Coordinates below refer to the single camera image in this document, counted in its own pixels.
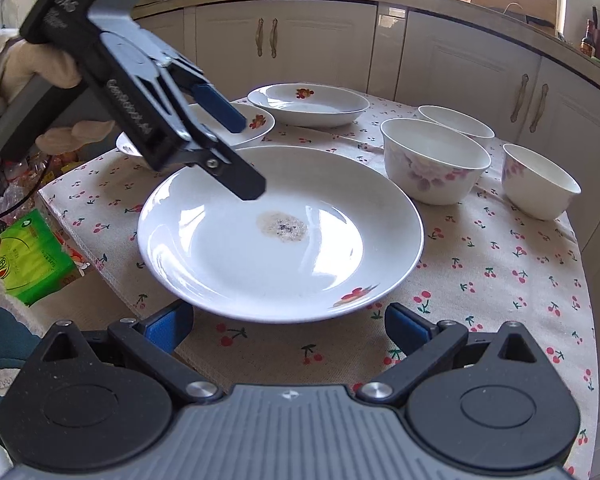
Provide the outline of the gloved left hand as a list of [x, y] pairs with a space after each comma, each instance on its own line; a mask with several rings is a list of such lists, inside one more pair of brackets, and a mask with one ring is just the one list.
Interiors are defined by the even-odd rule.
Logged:
[[[30, 44], [15, 29], [0, 29], [0, 117], [35, 75], [63, 89], [81, 81], [76, 62], [68, 53], [48, 44]], [[61, 155], [104, 140], [115, 126], [112, 120], [84, 120], [71, 127], [50, 128], [36, 139], [36, 145], [46, 154]]]

